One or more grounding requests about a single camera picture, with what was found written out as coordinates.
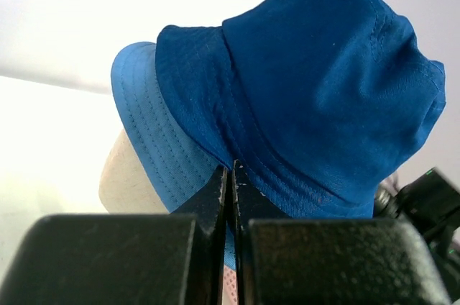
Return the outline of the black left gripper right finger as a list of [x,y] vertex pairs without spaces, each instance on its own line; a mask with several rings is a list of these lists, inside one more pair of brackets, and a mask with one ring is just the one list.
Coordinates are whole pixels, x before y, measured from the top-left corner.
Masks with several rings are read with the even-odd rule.
[[232,171],[240,304],[450,304],[424,239],[398,219],[293,219]]

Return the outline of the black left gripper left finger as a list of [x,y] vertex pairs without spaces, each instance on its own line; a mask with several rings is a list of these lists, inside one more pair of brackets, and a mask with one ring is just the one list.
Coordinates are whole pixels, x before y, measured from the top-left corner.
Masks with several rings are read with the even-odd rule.
[[3,304],[220,304],[227,172],[171,214],[60,214],[24,236]]

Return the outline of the mannequin head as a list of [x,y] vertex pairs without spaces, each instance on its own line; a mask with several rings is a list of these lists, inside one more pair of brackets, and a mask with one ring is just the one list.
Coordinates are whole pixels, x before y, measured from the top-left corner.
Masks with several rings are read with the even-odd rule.
[[115,140],[99,181],[98,195],[110,214],[166,214],[124,130]]

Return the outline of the light blue bucket hat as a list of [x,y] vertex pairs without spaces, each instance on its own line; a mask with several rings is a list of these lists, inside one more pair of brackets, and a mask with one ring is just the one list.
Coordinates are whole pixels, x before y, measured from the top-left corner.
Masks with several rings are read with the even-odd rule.
[[165,103],[155,67],[156,45],[123,48],[111,67],[111,87],[129,141],[161,202],[169,212],[206,185],[218,165],[231,166],[226,141],[202,148],[183,131]]

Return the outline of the dark blue bucket hat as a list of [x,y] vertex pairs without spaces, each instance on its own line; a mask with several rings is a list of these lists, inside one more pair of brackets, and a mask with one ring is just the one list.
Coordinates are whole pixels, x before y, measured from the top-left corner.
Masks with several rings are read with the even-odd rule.
[[444,66],[383,0],[265,0],[220,27],[171,25],[155,70],[183,131],[292,217],[370,218],[446,104]]

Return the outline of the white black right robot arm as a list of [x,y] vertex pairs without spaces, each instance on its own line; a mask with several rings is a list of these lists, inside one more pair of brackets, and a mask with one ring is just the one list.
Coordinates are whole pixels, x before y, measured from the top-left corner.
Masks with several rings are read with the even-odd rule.
[[380,185],[373,217],[411,223],[423,236],[443,278],[459,283],[459,190],[436,167],[397,191]]

